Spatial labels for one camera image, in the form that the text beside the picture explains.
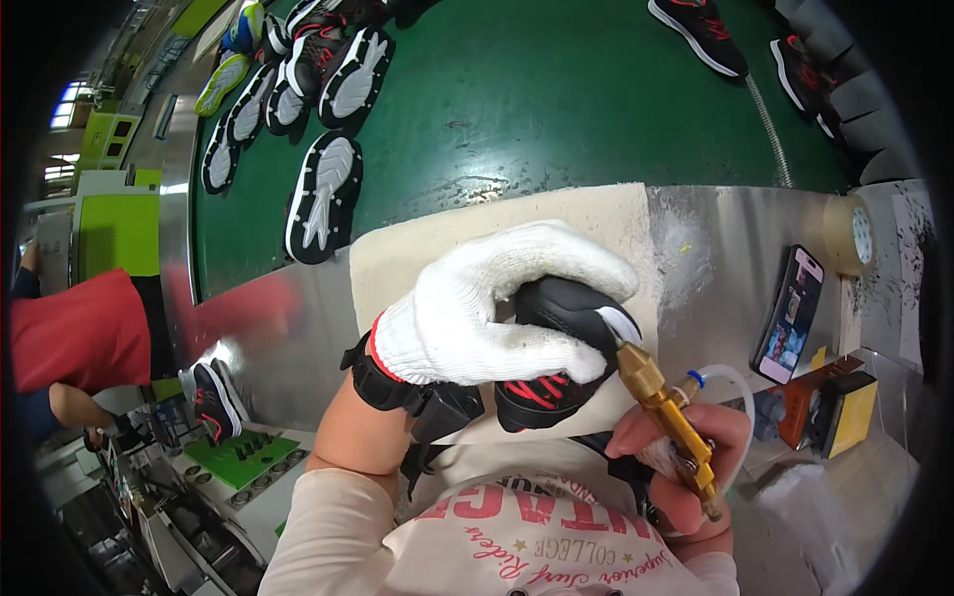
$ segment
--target clear plastic tube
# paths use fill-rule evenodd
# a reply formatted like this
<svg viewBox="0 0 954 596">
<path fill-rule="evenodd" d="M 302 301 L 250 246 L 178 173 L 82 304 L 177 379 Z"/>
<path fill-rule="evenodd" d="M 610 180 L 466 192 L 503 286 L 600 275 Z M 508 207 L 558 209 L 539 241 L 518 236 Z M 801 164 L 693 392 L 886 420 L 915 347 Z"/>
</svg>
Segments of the clear plastic tube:
<svg viewBox="0 0 954 596">
<path fill-rule="evenodd" d="M 724 377 L 738 385 L 739 390 L 742 392 L 742 399 L 745 401 L 745 413 L 749 416 L 749 438 L 745 442 L 745 451 L 742 452 L 742 457 L 738 460 L 736 469 L 732 471 L 732 475 L 730 475 L 726 482 L 719 488 L 719 496 L 724 496 L 726 491 L 729 490 L 729 487 L 732 486 L 732 483 L 736 481 L 738 470 L 742 469 L 742 462 L 745 461 L 745 456 L 749 453 L 749 446 L 752 444 L 752 435 L 756 430 L 756 401 L 752 397 L 752 389 L 749 387 L 749 383 L 731 366 L 725 364 L 710 364 L 709 366 L 698 369 L 696 372 L 703 380 L 712 377 Z"/>
</svg>

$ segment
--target red shirt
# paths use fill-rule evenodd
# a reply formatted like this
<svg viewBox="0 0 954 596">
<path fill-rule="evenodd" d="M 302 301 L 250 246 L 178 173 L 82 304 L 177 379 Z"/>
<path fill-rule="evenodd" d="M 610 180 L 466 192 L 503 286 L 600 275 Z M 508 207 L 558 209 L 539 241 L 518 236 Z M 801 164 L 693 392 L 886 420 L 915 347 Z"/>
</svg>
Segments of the red shirt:
<svg viewBox="0 0 954 596">
<path fill-rule="evenodd" d="M 94 395 L 150 381 L 146 311 L 122 269 L 60 294 L 14 300 L 10 341 L 18 393 L 62 382 Z"/>
</svg>

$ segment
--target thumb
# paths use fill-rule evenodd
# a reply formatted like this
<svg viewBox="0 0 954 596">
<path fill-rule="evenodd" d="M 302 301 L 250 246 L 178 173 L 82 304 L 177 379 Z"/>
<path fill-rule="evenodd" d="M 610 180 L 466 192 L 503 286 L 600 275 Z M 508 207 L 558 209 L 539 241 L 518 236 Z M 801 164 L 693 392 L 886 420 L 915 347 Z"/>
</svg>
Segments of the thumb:
<svg viewBox="0 0 954 596">
<path fill-rule="evenodd" d="M 491 323 L 487 375 L 497 380 L 530 380 L 565 371 L 580 384 L 606 370 L 599 350 L 565 333 L 536 325 Z"/>
</svg>

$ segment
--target glove red cuff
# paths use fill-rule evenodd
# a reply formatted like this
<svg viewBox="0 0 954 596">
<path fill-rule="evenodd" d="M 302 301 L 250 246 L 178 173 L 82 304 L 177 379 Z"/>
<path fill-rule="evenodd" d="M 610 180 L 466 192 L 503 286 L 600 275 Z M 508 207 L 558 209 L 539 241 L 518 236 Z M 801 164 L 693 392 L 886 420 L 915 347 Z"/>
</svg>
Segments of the glove red cuff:
<svg viewBox="0 0 954 596">
<path fill-rule="evenodd" d="M 381 316 L 383 314 L 384 314 L 384 311 L 381 311 L 381 314 L 378 315 L 376 319 L 374 319 L 374 324 L 371 325 L 371 336 L 367 340 L 367 344 L 368 346 L 370 346 L 370 350 L 371 350 L 371 358 L 374 360 L 374 363 L 378 365 L 378 368 L 381 369 L 381 372 L 385 373 L 390 379 L 395 380 L 397 382 L 407 382 L 406 380 L 401 379 L 400 377 L 398 377 L 397 375 L 389 371 L 387 367 L 384 366 L 384 363 L 381 362 L 381 357 L 378 356 L 378 348 L 375 343 L 375 338 L 378 335 L 378 321 L 381 320 Z"/>
</svg>

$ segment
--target phone screen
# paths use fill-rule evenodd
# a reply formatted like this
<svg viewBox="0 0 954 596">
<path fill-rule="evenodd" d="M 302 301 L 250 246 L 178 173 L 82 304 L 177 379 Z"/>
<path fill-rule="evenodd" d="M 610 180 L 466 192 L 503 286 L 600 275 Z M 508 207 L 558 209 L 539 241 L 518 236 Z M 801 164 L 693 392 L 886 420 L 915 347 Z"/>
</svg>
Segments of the phone screen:
<svg viewBox="0 0 954 596">
<path fill-rule="evenodd" d="M 794 275 L 787 275 L 776 310 L 769 325 L 772 334 L 762 354 L 758 372 L 778 383 L 787 383 L 795 373 L 798 357 L 808 338 L 808 330 L 819 305 L 824 272 L 801 247 L 796 249 Z"/>
</svg>

